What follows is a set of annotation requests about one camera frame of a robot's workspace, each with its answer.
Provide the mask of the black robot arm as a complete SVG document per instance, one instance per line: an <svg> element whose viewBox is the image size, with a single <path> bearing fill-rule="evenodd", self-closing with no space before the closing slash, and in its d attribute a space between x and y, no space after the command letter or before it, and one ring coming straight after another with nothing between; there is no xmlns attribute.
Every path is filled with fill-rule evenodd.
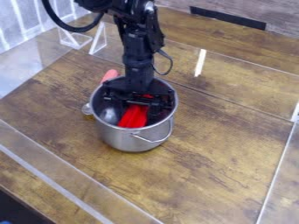
<svg viewBox="0 0 299 224"><path fill-rule="evenodd" d="M88 11L113 16L124 47L125 75L101 84L104 98L121 107L116 125L142 128L171 108L173 93L154 86L154 55L164 54L164 34L154 0L74 0Z"/></svg>

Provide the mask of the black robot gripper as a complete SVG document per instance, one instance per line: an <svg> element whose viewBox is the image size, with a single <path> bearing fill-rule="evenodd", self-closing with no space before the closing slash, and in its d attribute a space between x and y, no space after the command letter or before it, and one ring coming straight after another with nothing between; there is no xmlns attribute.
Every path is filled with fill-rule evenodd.
<svg viewBox="0 0 299 224"><path fill-rule="evenodd" d="M172 112L175 90L154 77L154 56L150 53L122 56L125 74L104 81L98 118L117 125L124 105L146 106L146 124L158 123Z"/></svg>

